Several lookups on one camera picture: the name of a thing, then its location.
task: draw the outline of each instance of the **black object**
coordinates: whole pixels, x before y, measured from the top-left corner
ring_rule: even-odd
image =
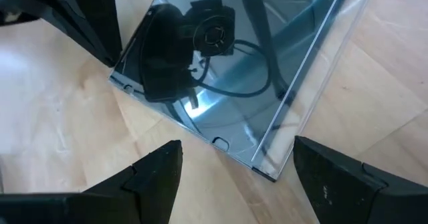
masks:
[[[167,224],[182,163],[174,140],[83,193],[0,195],[0,223]]]
[[[174,102],[196,96],[194,88],[203,85],[203,78],[195,80],[190,65],[193,52],[205,58],[232,55],[235,42],[235,11],[221,0],[191,2],[182,15],[171,4],[152,6],[139,27],[140,81],[144,97],[149,102]]]
[[[189,130],[211,141],[230,157],[249,168],[259,169],[265,177],[270,177],[270,180],[276,180],[288,153],[284,154],[283,163],[271,163],[272,166],[278,167],[275,170],[267,173],[261,168],[262,164],[270,159],[266,155],[278,130],[275,126],[281,125],[284,116],[288,114],[296,92],[318,55],[318,50],[343,1],[154,0],[136,34],[125,47],[122,58],[114,67],[110,80],[115,86],[152,109],[179,121]],[[154,20],[154,15],[161,6],[171,14],[160,15],[162,21]],[[202,52],[195,50],[192,42],[187,41],[194,35],[194,26],[211,14],[231,16],[228,8],[235,12],[233,55],[227,55],[228,51],[225,51],[218,57],[209,53],[202,57]],[[174,21],[175,18],[171,16],[177,16],[177,19],[181,20]],[[177,77],[165,78],[162,80],[165,85],[150,85],[155,98],[151,98],[152,94],[144,93],[147,84],[144,86],[144,81],[140,78],[142,61],[139,56],[143,56],[143,59],[146,59],[145,56],[153,56],[151,51],[142,54],[141,44],[147,41],[146,44],[167,49],[169,45],[176,43],[171,39],[164,41],[164,38],[156,38],[163,36],[160,30],[156,30],[159,33],[153,34],[153,38],[145,37],[146,31],[142,29],[149,28],[150,21],[153,22],[153,29],[158,28],[159,22],[168,26],[168,29],[178,29],[171,32],[178,31],[179,34],[176,35],[182,36],[175,38],[178,42],[183,42],[179,47],[187,49],[184,46],[192,45],[193,49],[193,55],[181,51],[180,57],[183,58],[176,58],[180,61],[177,63],[167,54],[154,58],[155,61],[161,59],[167,63],[172,62],[167,65],[171,69],[174,66],[184,66],[183,70],[177,68],[180,71],[171,71],[176,73]],[[217,43],[219,39],[225,39],[227,31],[223,29],[210,32],[208,42]],[[246,41],[245,46],[238,44],[241,40]],[[194,83],[191,83],[192,76],[189,72],[195,78]],[[159,72],[159,75],[162,77],[165,73],[168,72]],[[151,82],[153,76],[147,74],[145,82]],[[293,83],[292,87],[287,87],[287,83]]]
[[[115,0],[0,0],[0,26],[42,18],[113,67],[122,43]]]
[[[428,223],[428,188],[297,136],[294,163],[321,224]]]

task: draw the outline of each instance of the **cord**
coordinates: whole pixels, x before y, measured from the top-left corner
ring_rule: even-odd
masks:
[[[194,79],[194,81],[195,81],[195,83],[198,86],[200,86],[200,87],[202,87],[204,89],[207,89],[209,91],[218,93],[218,94],[223,94],[224,96],[230,96],[230,97],[236,97],[236,98],[251,98],[251,97],[254,97],[254,96],[258,96],[261,93],[265,92],[270,87],[270,84],[271,84],[272,71],[271,71],[270,65],[268,63],[269,59],[267,58],[266,54],[264,54],[263,50],[259,46],[257,46],[256,44],[254,44],[254,43],[250,43],[250,42],[248,42],[246,40],[236,39],[234,44],[240,44],[240,45],[244,45],[244,46],[250,47],[250,48],[258,51],[261,55],[263,55],[265,57],[266,66],[267,66],[267,80],[266,80],[265,85],[261,89],[259,89],[257,91],[254,91],[254,92],[251,92],[251,93],[235,93],[235,92],[229,92],[229,91],[225,91],[225,90],[220,90],[220,89],[215,88],[213,86],[210,86],[208,84],[204,84],[203,80],[205,79],[205,77],[207,75],[207,72],[208,72],[209,59],[207,59],[207,61],[205,62],[205,67],[204,67],[203,74],[202,74],[203,78],[201,77],[198,80]]]
[[[248,51],[245,51],[244,49],[241,49],[240,47],[233,47],[234,49],[236,49],[237,51],[240,51],[241,53],[244,53],[244,54],[246,54],[246,55],[250,55],[250,56],[253,56],[254,54],[252,54],[252,53],[249,53]]]

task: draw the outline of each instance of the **wood grain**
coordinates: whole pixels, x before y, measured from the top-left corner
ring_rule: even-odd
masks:
[[[151,1],[116,0],[123,44]],[[303,131],[424,185],[426,6],[426,0],[368,2]],[[334,58],[329,49],[340,44],[338,26],[314,70]],[[44,21],[1,28],[0,65],[6,193],[82,191],[181,139],[183,175],[171,223],[317,223],[292,159],[277,183],[263,179],[116,90],[108,68]]]

